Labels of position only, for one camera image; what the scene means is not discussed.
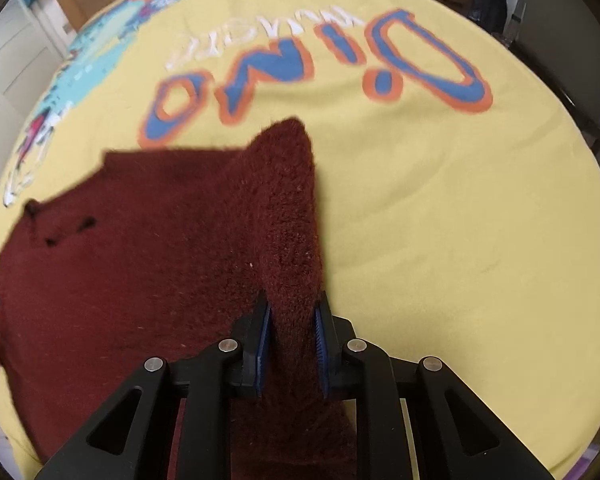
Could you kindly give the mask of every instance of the metal rivet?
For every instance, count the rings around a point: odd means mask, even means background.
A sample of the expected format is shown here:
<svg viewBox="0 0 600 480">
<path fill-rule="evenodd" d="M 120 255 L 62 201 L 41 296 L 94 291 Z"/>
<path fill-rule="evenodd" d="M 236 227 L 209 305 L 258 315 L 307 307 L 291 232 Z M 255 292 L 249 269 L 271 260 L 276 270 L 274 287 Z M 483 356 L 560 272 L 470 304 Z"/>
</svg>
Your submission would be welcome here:
<svg viewBox="0 0 600 480">
<path fill-rule="evenodd" d="M 427 357 L 422 364 L 429 372 L 439 372 L 442 370 L 442 361 L 437 357 Z"/>
<path fill-rule="evenodd" d="M 218 348 L 221 349 L 222 352 L 233 352 L 238 348 L 238 342 L 235 339 L 222 339 L 222 341 L 218 343 Z"/>
<path fill-rule="evenodd" d="M 362 352 L 366 349 L 366 343 L 362 339 L 352 339 L 347 343 L 347 348 L 352 352 Z"/>
<path fill-rule="evenodd" d="M 157 372 L 163 364 L 164 361 L 159 357 L 151 357 L 144 362 L 144 369 L 147 372 Z"/>
</svg>

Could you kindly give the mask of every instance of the yellow bed sheet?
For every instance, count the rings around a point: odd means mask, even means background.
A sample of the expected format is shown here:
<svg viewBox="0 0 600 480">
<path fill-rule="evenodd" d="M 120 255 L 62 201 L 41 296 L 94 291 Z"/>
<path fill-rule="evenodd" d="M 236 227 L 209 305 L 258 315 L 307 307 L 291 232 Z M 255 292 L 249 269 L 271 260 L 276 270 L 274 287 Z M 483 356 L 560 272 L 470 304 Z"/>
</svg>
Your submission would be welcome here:
<svg viewBox="0 0 600 480">
<path fill-rule="evenodd" d="M 548 89 L 432 0 L 121 0 L 29 118 L 0 248 L 104 150 L 243 146 L 289 116 L 335 313 L 443 358 L 561 478 L 600 424 L 600 172 Z M 0 423 L 32 478 L 3 371 Z"/>
</svg>

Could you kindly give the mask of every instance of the blue and orange lettering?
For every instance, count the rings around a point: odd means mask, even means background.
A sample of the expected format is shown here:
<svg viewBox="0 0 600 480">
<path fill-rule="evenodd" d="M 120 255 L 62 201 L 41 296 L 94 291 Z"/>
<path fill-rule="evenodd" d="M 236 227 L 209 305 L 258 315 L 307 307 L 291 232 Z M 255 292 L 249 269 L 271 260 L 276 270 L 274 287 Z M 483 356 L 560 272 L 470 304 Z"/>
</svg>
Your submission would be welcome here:
<svg viewBox="0 0 600 480">
<path fill-rule="evenodd" d="M 370 22 L 366 26 L 365 36 L 371 51 L 389 68 L 395 68 L 417 81 L 454 109 L 472 113 L 488 110 L 493 103 L 493 95 L 489 84 L 480 76 L 478 69 L 426 28 L 418 25 L 413 18 L 410 12 L 396 9 Z M 389 28 L 394 23 L 405 26 L 448 57 L 461 72 L 462 81 L 455 82 L 423 72 L 405 59 L 389 39 Z"/>
<path fill-rule="evenodd" d="M 362 89 L 373 101 L 395 101 L 402 94 L 404 79 L 396 70 L 370 68 L 362 77 Z"/>
<path fill-rule="evenodd" d="M 171 77 L 158 85 L 154 104 L 140 127 L 138 144 L 142 148 L 159 148 L 170 142 L 206 105 L 208 84 L 213 76 L 207 71 Z M 173 112 L 164 109 L 171 92 L 183 88 L 188 101 Z"/>
<path fill-rule="evenodd" d="M 336 59 L 345 65 L 362 65 L 366 63 L 356 40 L 347 36 L 337 23 L 322 23 L 314 27 L 315 35 L 333 52 Z"/>
<path fill-rule="evenodd" d="M 269 43 L 269 49 L 254 48 L 234 62 L 226 83 L 215 91 L 222 124 L 235 124 L 253 101 L 256 83 L 295 83 L 314 78 L 314 62 L 298 38 Z"/>
</svg>

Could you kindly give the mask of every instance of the red garment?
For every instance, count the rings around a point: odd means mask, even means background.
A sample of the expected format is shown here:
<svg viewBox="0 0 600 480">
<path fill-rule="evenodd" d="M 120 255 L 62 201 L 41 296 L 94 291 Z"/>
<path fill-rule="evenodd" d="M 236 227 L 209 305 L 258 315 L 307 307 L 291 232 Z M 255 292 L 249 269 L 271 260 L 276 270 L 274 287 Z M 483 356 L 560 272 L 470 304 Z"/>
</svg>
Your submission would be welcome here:
<svg viewBox="0 0 600 480">
<path fill-rule="evenodd" d="M 196 355 L 265 289 L 271 370 L 263 399 L 234 405 L 234 475 L 353 478 L 352 431 L 317 383 L 321 271 L 297 120 L 244 150 L 108 153 L 73 190 L 30 202 L 0 255 L 0 364 L 39 456 L 148 356 Z"/>
</svg>

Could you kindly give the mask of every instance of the black bag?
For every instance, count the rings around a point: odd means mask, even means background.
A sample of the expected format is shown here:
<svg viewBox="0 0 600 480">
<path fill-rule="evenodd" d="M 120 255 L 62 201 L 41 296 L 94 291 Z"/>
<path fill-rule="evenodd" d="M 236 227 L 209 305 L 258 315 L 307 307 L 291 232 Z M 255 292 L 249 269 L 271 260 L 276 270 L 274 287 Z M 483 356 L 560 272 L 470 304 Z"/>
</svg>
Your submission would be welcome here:
<svg viewBox="0 0 600 480">
<path fill-rule="evenodd" d="M 490 34 L 502 34 L 507 23 L 507 0 L 473 0 L 468 18 Z"/>
</svg>

